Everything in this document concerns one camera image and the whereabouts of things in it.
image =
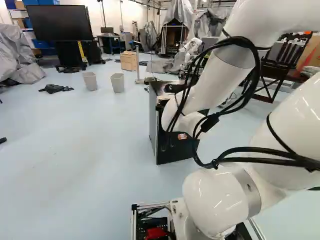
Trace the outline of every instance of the monitor stand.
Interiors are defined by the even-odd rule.
[[[60,65],[55,68],[59,73],[69,74],[86,70],[87,63],[82,61],[77,41],[56,41],[55,49],[60,61]]]

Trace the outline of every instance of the red object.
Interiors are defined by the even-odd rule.
[[[158,239],[165,236],[167,236],[167,233],[161,227],[155,227],[147,230],[145,240]]]

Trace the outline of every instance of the white robotic arm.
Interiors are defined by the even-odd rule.
[[[320,30],[319,0],[238,0],[224,27],[256,47],[271,47],[283,34]],[[249,49],[236,45],[215,49],[198,83],[191,88],[175,131],[192,135],[203,115],[196,111],[218,106],[255,66]],[[272,129],[297,154],[320,160],[320,73],[298,88],[270,115]],[[182,93],[177,94],[180,103]],[[170,100],[162,115],[166,130],[177,110]],[[285,151],[264,122],[251,146]],[[299,190],[317,186],[318,171],[260,163],[229,164],[200,169],[183,184],[183,198],[196,227],[216,239],[227,229]]]

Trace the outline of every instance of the blue bin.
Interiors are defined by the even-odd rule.
[[[57,55],[55,48],[40,49],[43,56]]]
[[[25,6],[27,5],[39,5],[38,0],[22,0]]]
[[[32,39],[32,42],[36,49],[49,49],[52,47],[51,44],[46,41],[39,41],[37,39]]]
[[[32,29],[32,24],[30,18],[23,19],[23,23],[26,29]]]
[[[60,0],[38,0],[39,5],[59,5]]]
[[[5,0],[5,5],[7,9],[17,9],[15,0]]]

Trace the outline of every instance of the gray tarp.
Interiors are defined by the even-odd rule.
[[[149,61],[146,71],[149,73],[178,74],[180,65],[185,63],[185,52],[178,52],[174,59]]]
[[[223,26],[232,8],[208,8],[201,12],[194,21],[194,36],[198,39],[202,37],[219,37]]]
[[[153,45],[156,43],[157,36],[158,36],[154,21],[147,22],[147,24],[144,25],[143,29],[146,34],[145,36],[146,45],[148,46],[148,51],[149,51],[150,49],[152,49]]]
[[[0,82],[10,78],[21,84],[33,84],[45,75],[20,27],[0,24]]]
[[[162,25],[169,23],[172,19],[176,19],[190,29],[192,14],[193,10],[189,0],[173,0],[172,5],[166,11]]]

